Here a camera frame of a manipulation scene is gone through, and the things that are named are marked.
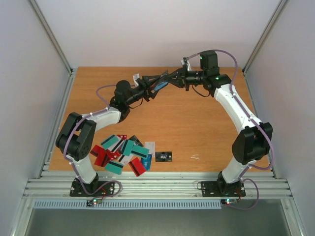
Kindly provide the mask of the red card with black stripe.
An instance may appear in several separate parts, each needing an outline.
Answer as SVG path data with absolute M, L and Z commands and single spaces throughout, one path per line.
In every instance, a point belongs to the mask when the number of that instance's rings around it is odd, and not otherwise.
M 132 159 L 128 164 L 137 177 L 146 172 L 146 169 L 139 158 Z

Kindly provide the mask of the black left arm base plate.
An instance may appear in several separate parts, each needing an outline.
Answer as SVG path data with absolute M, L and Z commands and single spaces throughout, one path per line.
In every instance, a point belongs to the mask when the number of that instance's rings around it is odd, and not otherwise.
M 75 178 L 71 184 L 71 197 L 102 197 L 114 194 L 115 183 L 109 181 L 94 180 L 90 184 L 83 183 L 86 191 L 82 187 L 79 179 Z

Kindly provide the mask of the black leather card holder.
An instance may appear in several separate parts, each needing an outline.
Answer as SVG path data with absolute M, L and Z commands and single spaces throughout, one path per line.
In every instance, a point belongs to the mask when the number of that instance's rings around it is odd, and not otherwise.
M 162 88 L 164 88 L 165 86 L 168 85 L 168 82 L 160 82 L 158 83 L 157 85 L 154 86 L 154 91 L 159 91 L 161 90 Z

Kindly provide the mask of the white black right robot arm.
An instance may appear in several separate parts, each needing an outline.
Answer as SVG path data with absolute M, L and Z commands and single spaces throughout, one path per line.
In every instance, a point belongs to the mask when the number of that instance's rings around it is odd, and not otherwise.
M 182 68 L 161 75 L 153 88 L 157 92 L 168 84 L 185 90 L 202 85 L 227 112 L 238 136 L 232 145 L 232 159 L 218 176 L 217 189 L 228 195 L 234 190 L 234 183 L 239 182 L 249 168 L 260 169 L 256 162 L 273 152 L 273 127 L 268 122 L 263 123 L 244 103 L 234 86 L 235 79 L 220 73 L 218 52 L 219 49 L 214 49 L 197 53 L 199 71 L 191 70 L 189 60 L 193 56 L 183 58 Z

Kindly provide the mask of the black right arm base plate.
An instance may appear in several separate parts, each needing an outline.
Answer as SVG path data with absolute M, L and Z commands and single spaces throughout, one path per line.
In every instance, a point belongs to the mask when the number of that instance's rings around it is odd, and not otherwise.
M 241 182 L 224 183 L 219 181 L 202 181 L 203 197 L 245 197 L 244 184 Z

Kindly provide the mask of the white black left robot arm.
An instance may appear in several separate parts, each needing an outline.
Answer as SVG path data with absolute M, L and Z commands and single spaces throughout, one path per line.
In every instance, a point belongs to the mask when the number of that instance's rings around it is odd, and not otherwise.
M 132 103 L 154 98 L 154 87 L 161 78 L 161 75 L 143 76 L 135 80 L 135 86 L 121 80 L 116 83 L 114 96 L 104 109 L 85 115 L 75 112 L 68 115 L 55 144 L 73 166 L 77 178 L 82 182 L 81 189 L 88 196 L 95 195 L 99 190 L 96 171 L 89 158 L 95 132 L 123 121 L 129 114 Z

